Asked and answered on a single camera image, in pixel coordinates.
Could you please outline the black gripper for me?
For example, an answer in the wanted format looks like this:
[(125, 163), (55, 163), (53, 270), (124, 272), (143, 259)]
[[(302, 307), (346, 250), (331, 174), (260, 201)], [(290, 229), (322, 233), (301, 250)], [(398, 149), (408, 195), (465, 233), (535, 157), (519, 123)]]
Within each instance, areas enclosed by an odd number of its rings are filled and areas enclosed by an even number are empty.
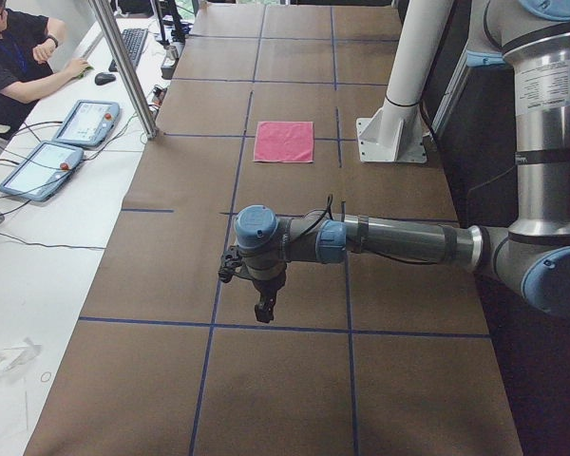
[(280, 272), (268, 280), (253, 279), (252, 283), (259, 292), (259, 301), (254, 307), (256, 321), (270, 323), (274, 320), (277, 293), (286, 283), (286, 273)]

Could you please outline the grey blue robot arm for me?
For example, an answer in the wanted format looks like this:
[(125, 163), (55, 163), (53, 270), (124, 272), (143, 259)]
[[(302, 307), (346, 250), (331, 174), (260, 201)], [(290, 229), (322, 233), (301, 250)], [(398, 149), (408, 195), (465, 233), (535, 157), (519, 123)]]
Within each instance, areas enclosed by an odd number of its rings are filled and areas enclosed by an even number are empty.
[(290, 262), (339, 263), (347, 252), (412, 265), (455, 264), (490, 276), (550, 315), (570, 317), (570, 1), (475, 1), (466, 62), (514, 71), (518, 216), (466, 229), (312, 211), (278, 217), (252, 205), (219, 278), (253, 283), (256, 319), (272, 321)]

